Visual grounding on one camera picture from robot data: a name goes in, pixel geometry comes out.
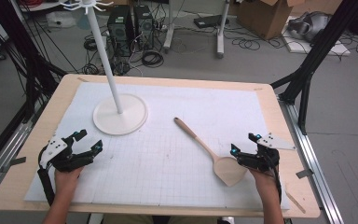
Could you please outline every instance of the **computer tower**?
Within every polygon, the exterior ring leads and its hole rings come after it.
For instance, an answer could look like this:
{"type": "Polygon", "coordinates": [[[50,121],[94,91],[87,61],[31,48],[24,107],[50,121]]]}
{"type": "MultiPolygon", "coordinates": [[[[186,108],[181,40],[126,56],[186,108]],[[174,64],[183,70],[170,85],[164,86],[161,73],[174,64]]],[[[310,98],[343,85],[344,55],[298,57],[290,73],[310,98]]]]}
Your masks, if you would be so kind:
{"type": "Polygon", "coordinates": [[[130,57],[134,32],[130,6],[115,5],[107,21],[115,56],[130,57]]]}
{"type": "Polygon", "coordinates": [[[149,7],[134,6],[133,18],[139,49],[152,49],[154,47],[154,27],[153,16],[149,7]]]}

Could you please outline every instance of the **round white base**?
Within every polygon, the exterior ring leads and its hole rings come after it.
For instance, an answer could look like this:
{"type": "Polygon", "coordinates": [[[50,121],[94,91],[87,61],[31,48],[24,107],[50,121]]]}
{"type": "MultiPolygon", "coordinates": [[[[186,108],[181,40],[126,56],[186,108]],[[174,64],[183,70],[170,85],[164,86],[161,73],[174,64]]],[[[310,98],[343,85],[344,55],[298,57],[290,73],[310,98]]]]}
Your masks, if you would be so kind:
{"type": "Polygon", "coordinates": [[[102,100],[94,109],[94,123],[104,133],[124,135],[133,133],[144,125],[147,108],[144,101],[134,95],[120,94],[123,113],[118,114],[113,97],[102,100]]]}

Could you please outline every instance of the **black pole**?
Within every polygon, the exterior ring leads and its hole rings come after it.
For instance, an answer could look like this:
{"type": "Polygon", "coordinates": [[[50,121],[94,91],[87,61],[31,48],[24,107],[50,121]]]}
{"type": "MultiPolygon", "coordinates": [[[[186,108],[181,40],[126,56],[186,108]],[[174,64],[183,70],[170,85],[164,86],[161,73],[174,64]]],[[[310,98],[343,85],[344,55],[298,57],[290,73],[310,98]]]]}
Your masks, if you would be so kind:
{"type": "Polygon", "coordinates": [[[312,76],[357,13],[358,0],[343,0],[300,67],[293,74],[271,83],[273,89],[289,83],[279,95],[280,100],[289,105],[293,105],[302,92],[298,126],[303,134],[307,134],[305,124],[312,76]]]}

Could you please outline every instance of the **grid paper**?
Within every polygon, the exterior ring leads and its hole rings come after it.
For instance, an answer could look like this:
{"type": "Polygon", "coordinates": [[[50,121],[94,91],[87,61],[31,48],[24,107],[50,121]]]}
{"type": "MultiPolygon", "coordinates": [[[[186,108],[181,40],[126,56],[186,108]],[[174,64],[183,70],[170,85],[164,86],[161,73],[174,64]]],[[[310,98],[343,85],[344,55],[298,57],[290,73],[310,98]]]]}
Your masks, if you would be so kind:
{"type": "MultiPolygon", "coordinates": [[[[111,91],[108,84],[86,82],[56,131],[66,137],[87,130],[74,143],[74,153],[103,140],[103,152],[79,178],[74,202],[262,210],[252,175],[247,172],[237,185],[227,187],[214,174],[211,156],[173,121],[181,119],[218,156],[230,156],[231,143],[255,153],[248,133],[268,131],[254,92],[138,85],[117,85],[117,90],[145,101],[148,118],[138,131],[124,136],[99,131],[92,113],[111,91]]],[[[24,200],[46,200],[37,174],[24,200]]],[[[282,209],[288,208],[283,186],[282,209]]]]}

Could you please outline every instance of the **white stand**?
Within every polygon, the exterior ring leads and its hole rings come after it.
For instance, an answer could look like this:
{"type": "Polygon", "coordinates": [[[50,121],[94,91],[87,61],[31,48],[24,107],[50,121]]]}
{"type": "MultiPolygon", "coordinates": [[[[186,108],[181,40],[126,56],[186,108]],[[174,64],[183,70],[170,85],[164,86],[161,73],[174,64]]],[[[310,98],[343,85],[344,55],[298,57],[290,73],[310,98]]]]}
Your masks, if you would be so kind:
{"type": "Polygon", "coordinates": [[[224,53],[225,53],[223,31],[225,30],[228,8],[229,8],[229,0],[226,0],[225,8],[223,9],[223,14],[222,14],[222,21],[220,22],[220,29],[217,30],[218,31],[218,33],[217,33],[217,57],[220,59],[223,58],[224,53]]]}
{"type": "Polygon", "coordinates": [[[168,30],[167,35],[165,36],[165,42],[164,42],[164,52],[168,53],[171,47],[172,37],[173,37],[173,30],[175,28],[175,25],[173,24],[173,18],[172,18],[172,4],[171,0],[168,3],[168,13],[169,13],[169,24],[168,24],[168,30]]]}
{"type": "Polygon", "coordinates": [[[62,4],[65,9],[76,10],[78,8],[85,8],[86,15],[89,19],[89,25],[94,35],[95,43],[97,44],[98,53],[100,54],[103,68],[105,70],[113,98],[108,98],[101,101],[94,110],[94,123],[104,133],[112,135],[124,135],[138,130],[144,125],[147,118],[147,108],[144,101],[134,95],[118,95],[115,79],[112,74],[109,60],[103,46],[103,38],[101,36],[100,27],[95,17],[94,8],[100,11],[102,9],[96,5],[110,6],[113,4],[97,3],[96,0],[76,0],[78,3],[71,5],[62,4]]]}

